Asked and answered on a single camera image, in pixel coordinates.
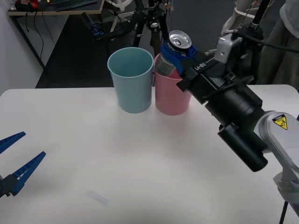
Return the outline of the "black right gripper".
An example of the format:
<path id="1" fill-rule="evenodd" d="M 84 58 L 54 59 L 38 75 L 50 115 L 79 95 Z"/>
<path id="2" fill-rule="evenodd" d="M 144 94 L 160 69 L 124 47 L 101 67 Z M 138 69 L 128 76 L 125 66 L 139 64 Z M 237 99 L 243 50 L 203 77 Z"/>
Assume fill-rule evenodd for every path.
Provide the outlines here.
<path id="1" fill-rule="evenodd" d="M 161 46 L 160 74 L 170 77 L 177 70 L 188 80 L 187 90 L 200 102 L 205 103 L 211 94 L 232 83 L 235 75 L 225 64 L 210 59 L 191 46 L 191 42 L 165 42 Z"/>

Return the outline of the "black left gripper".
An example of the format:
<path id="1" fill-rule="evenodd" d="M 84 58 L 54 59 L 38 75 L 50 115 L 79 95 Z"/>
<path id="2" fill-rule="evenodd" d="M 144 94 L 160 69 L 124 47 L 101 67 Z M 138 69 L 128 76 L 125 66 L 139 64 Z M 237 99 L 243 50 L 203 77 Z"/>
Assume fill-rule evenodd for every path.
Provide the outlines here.
<path id="1" fill-rule="evenodd" d="M 10 146 L 12 146 L 16 141 L 26 135 L 25 132 L 20 132 L 4 138 L 0 140 L 0 154 L 7 150 Z M 9 174 L 7 177 L 4 178 L 4 190 L 2 185 L 2 176 L 0 176 L 0 197 L 6 196 L 16 196 L 20 190 L 24 187 L 25 182 L 28 178 L 32 175 L 38 165 L 46 156 L 46 153 L 42 151 L 39 155 L 35 158 L 30 160 L 24 166 Z"/>

